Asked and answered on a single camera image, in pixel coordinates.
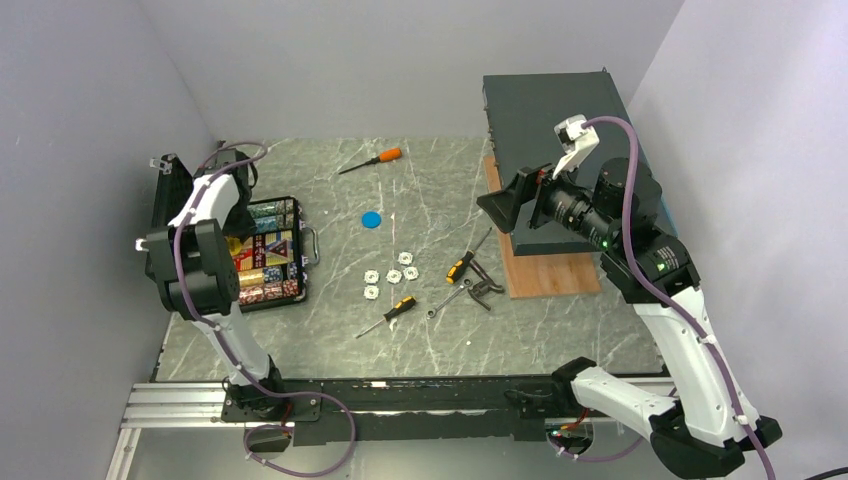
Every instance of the metal nut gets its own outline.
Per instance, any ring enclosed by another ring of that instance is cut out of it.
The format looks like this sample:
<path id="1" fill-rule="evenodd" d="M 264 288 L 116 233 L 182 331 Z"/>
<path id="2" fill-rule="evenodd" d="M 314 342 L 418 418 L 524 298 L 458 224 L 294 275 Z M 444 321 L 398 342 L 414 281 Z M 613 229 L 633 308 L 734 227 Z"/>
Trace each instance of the metal nut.
<path id="1" fill-rule="evenodd" d="M 380 288 L 376 285 L 368 285 L 367 287 L 365 287 L 363 295 L 365 295 L 365 298 L 367 298 L 368 300 L 376 300 L 377 297 L 380 296 Z"/>
<path id="2" fill-rule="evenodd" d="M 400 255 L 398 255 L 398 263 L 405 267 L 412 265 L 412 254 L 409 252 L 400 252 Z"/>
<path id="3" fill-rule="evenodd" d="M 386 281 L 391 284 L 400 283 L 400 280 L 403 278 L 403 274 L 400 273 L 400 270 L 389 270 L 386 273 Z"/>
<path id="4" fill-rule="evenodd" d="M 365 272 L 365 283 L 374 285 L 380 281 L 380 272 L 377 270 L 368 270 Z"/>
<path id="5" fill-rule="evenodd" d="M 407 280 L 415 280 L 418 278 L 418 269 L 415 267 L 406 267 L 403 269 L 403 278 Z"/>

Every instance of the gray marble table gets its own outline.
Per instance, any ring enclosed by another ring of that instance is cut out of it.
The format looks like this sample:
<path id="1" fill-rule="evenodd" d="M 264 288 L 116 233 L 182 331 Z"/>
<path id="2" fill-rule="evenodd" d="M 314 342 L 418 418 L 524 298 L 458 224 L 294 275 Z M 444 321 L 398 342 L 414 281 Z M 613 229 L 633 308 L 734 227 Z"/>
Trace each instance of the gray marble table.
<path id="1" fill-rule="evenodd" d="M 322 257 L 309 269 L 306 302 L 245 315 L 284 377 L 547 374 L 577 356 L 614 373 L 659 371 L 647 328 L 600 270 L 599 294 L 521 300 L 490 294 L 491 312 L 463 294 L 436 318 L 426 318 L 453 289 L 444 280 L 450 264 L 491 225 L 475 203 L 486 193 L 486 140 L 292 139 L 274 145 L 259 163 L 254 199 L 298 198 L 320 234 Z M 403 149 L 401 160 L 338 175 L 394 146 Z M 374 230 L 360 222 L 368 210 L 383 218 Z M 385 272 L 397 267 L 402 251 L 415 255 L 420 278 L 391 286 Z M 504 280 L 495 235 L 477 259 L 496 281 Z M 373 301 L 363 296 L 369 269 L 382 275 Z M 353 338 L 410 294 L 418 306 L 399 318 L 394 332 L 379 328 Z M 206 339 L 177 317 L 160 361 L 160 381 L 226 375 Z"/>

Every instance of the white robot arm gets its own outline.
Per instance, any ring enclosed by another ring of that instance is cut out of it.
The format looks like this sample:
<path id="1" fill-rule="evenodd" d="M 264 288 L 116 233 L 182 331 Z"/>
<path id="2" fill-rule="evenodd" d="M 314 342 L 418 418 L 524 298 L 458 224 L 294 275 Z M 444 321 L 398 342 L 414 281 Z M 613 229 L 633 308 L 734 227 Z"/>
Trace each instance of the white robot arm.
<path id="1" fill-rule="evenodd" d="M 557 125 L 566 156 L 555 169 L 521 169 L 506 188 L 479 197 L 477 204 L 508 232 L 521 204 L 535 200 L 531 228 L 554 221 L 602 252 L 607 278 L 645 322 L 679 393 L 673 398 L 646 392 L 578 358 L 553 374 L 561 403 L 627 425 L 681 478 L 726 476 L 744 463 L 744 451 L 777 441 L 780 426 L 757 412 L 727 367 L 686 247 L 655 226 L 662 188 L 647 165 L 631 168 L 638 160 L 635 138 L 631 158 L 606 161 L 593 189 L 560 175 L 574 171 L 597 146 L 596 120 L 578 115 Z M 628 183 L 632 190 L 625 195 Z"/>
<path id="2" fill-rule="evenodd" d="M 148 233 L 137 246 L 149 252 L 162 304 L 200 329 L 226 365 L 227 393 L 233 402 L 260 417 L 275 418 L 285 402 L 262 394 L 245 376 L 250 375 L 270 391 L 283 393 L 279 371 L 242 316 L 237 301 L 238 275 L 225 239 L 225 228 L 235 228 L 227 234 L 240 237 L 255 230 L 246 211 L 251 195 L 247 167 L 215 173 L 223 165 L 239 161 L 238 155 L 247 158 L 235 150 L 217 153 L 213 157 L 215 165 L 206 168 L 210 173 L 200 172 L 194 178 L 193 190 L 182 210 L 166 226 Z M 178 266 L 174 244 L 176 231 L 183 224 Z M 193 307 L 204 321 L 198 321 L 185 303 L 178 268 L 184 272 Z"/>

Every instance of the yellow screwdriver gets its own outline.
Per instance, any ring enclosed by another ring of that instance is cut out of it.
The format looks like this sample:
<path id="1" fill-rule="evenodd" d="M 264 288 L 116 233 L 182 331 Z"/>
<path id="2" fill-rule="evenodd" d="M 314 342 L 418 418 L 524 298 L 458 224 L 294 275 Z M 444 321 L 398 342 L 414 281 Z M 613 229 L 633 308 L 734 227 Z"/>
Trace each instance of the yellow screwdriver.
<path id="1" fill-rule="evenodd" d="M 386 314 L 383 315 L 383 318 L 378 320 L 377 323 L 375 323 L 374 325 L 371 325 L 370 327 L 366 328 L 365 330 L 359 332 L 356 335 L 356 338 L 359 338 L 359 337 L 365 335 L 366 333 L 370 332 L 371 330 L 374 330 L 375 328 L 382 325 L 383 322 L 388 323 L 389 329 L 394 330 L 394 322 L 392 320 L 394 320 L 394 318 L 397 317 L 398 315 L 400 315 L 401 313 L 408 312 L 412 307 L 415 306 L 415 303 L 416 303 L 415 297 L 413 297 L 413 296 L 409 296 L 409 297 L 404 298 L 403 300 L 399 301 L 397 303 L 397 305 L 394 306 L 394 308 L 392 308 L 391 310 L 386 312 Z"/>
<path id="2" fill-rule="evenodd" d="M 372 158 L 371 160 L 368 160 L 365 163 L 361 163 L 361 164 L 359 164 L 355 167 L 348 168 L 347 170 L 342 170 L 341 172 L 339 172 L 339 175 L 341 175 L 343 173 L 347 173 L 351 170 L 356 170 L 357 168 L 364 167 L 366 165 L 376 165 L 378 163 L 391 162 L 392 160 L 397 160 L 398 158 L 400 158 L 402 156 L 403 156 L 403 152 L 401 152 L 399 148 L 393 148 L 391 150 L 386 150 L 385 152 L 377 155 L 376 157 Z"/>
<path id="3" fill-rule="evenodd" d="M 448 271 L 447 277 L 445 277 L 445 280 L 447 280 L 448 283 L 454 283 L 465 275 L 465 270 L 468 268 L 468 262 L 474 258 L 475 250 L 480 248 L 480 245 L 483 245 L 483 241 L 486 240 L 486 237 L 488 237 L 490 233 L 492 233 L 492 227 L 489 227 L 489 229 L 486 230 L 486 233 L 483 234 L 483 238 L 481 238 L 471 250 L 467 250 L 465 255 L 463 255 L 458 262 L 453 264 L 451 269 Z"/>

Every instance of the black box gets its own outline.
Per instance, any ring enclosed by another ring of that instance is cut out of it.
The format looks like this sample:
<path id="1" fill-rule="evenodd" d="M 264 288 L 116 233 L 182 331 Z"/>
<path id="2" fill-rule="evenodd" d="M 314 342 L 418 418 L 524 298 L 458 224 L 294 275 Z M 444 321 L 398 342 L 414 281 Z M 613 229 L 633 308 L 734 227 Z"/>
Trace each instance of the black box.
<path id="1" fill-rule="evenodd" d="M 483 77 L 483 99 L 492 148 L 501 184 L 509 183 L 520 168 L 556 165 L 564 155 L 554 134 L 554 125 L 573 115 L 587 119 L 613 115 L 630 121 L 624 103 L 608 72 L 552 73 L 537 75 L 487 75 Z M 600 144 L 578 170 L 577 183 L 593 188 L 601 165 L 615 157 L 627 157 L 627 135 L 616 125 L 596 125 Z M 639 149 L 639 160 L 647 163 Z M 562 225 L 550 222 L 531 230 L 527 224 L 535 202 L 521 208 L 515 230 L 510 234 L 515 255 L 549 255 L 594 251 L 589 243 Z M 669 233 L 674 227 L 665 205 L 657 226 Z"/>

